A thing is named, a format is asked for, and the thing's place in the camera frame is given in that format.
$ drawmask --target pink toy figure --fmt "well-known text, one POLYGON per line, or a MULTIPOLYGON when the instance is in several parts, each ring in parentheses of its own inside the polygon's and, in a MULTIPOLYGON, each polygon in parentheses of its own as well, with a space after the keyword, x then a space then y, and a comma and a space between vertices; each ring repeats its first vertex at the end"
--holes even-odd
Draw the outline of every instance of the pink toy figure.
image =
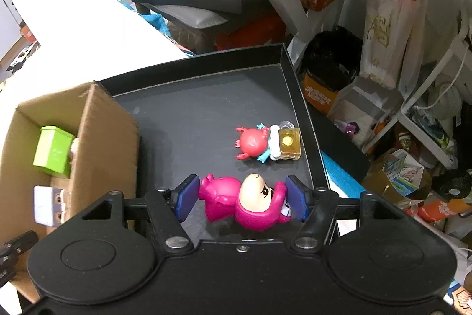
POLYGON ((290 221, 292 210, 286 193, 283 182, 275 183, 272 189, 258 174, 249 175, 242 184, 231 177, 214 179, 208 174, 201 182, 198 198, 205 201, 210 222, 234 215, 243 227, 263 231, 290 221))
POLYGON ((242 133, 236 140, 236 147, 241 148, 242 153, 236 155, 236 159, 262 155, 268 149, 269 128, 260 124, 257 128, 238 127, 236 131, 242 133))
POLYGON ((232 177, 215 179, 212 174, 201 180, 198 199, 205 201, 205 215, 210 222, 235 214, 241 182, 232 177))

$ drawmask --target cardboard box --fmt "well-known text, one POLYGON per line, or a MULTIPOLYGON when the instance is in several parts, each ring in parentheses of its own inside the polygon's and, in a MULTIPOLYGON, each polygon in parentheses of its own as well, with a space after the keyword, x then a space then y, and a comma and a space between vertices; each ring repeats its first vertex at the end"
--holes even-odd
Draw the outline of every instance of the cardboard box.
POLYGON ((334 103, 337 92, 328 90, 321 86, 316 80, 309 75, 305 75, 305 79, 301 84, 303 95, 305 99, 313 105, 319 112, 327 115, 330 112, 331 106, 334 103))
MULTIPOLYGON (((135 120, 94 82, 21 103, 0 158, 0 244, 28 230, 43 238, 53 230, 35 223, 35 185, 66 188, 65 219, 112 190, 135 196, 139 133, 135 120), (70 179, 33 166, 41 127, 55 125, 79 138, 70 179)), ((26 298, 39 299, 27 274, 27 253, 11 281, 26 298)))
POLYGON ((423 169, 419 188, 410 194, 403 196, 395 187, 393 187, 389 178, 384 172, 384 165, 388 161, 395 161, 396 158, 392 155, 398 150, 389 150, 372 163, 369 172, 362 181, 362 186, 369 191, 375 192, 377 195, 383 196, 389 202, 396 204, 400 208, 404 208, 413 203, 424 201, 431 190, 432 178, 428 171, 423 169))

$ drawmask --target circular pad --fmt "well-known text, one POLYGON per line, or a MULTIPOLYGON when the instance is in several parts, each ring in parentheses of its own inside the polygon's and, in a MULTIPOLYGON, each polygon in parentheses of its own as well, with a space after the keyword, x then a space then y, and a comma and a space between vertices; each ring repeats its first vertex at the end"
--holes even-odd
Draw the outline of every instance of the circular pad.
POLYGON ((374 220, 342 236, 329 246, 327 262, 346 289, 386 304, 444 294, 456 269, 446 242, 403 220, 374 220))
POLYGON ((150 243, 107 222, 65 223, 33 247, 28 272, 40 294, 95 305, 128 295, 146 279, 156 262, 150 243))
POLYGON ((79 240, 62 251, 62 261, 79 271, 91 271, 109 265, 116 251, 110 243, 97 239, 79 240))

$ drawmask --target metal bolt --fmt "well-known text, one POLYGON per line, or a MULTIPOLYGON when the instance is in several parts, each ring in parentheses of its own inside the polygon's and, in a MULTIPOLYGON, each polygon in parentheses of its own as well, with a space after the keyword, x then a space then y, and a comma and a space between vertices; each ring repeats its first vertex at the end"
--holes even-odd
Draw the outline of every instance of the metal bolt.
POLYGON ((171 236, 169 239, 166 240, 167 247, 172 248, 174 250, 184 248, 188 243, 189 240, 183 236, 171 236))
POLYGON ((304 250, 310 250, 312 248, 315 248, 317 244, 318 244, 318 240, 310 236, 299 237, 295 241, 295 245, 298 248, 303 248, 304 250))
POLYGON ((249 246, 238 246, 238 247, 236 247, 236 251, 238 251, 238 252, 248 252, 249 251, 249 246))

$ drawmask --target pink bear costume figure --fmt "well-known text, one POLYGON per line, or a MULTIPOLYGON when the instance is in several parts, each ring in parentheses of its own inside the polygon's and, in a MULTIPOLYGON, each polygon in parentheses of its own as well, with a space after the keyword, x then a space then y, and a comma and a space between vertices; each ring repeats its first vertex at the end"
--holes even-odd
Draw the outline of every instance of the pink bear costume figure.
POLYGON ((271 188, 258 174, 249 175, 242 184, 232 177, 215 179, 208 174, 201 181, 198 198, 205 201, 205 215, 210 222, 235 216, 243 227, 263 231, 290 221, 292 210, 286 193, 283 182, 271 188))

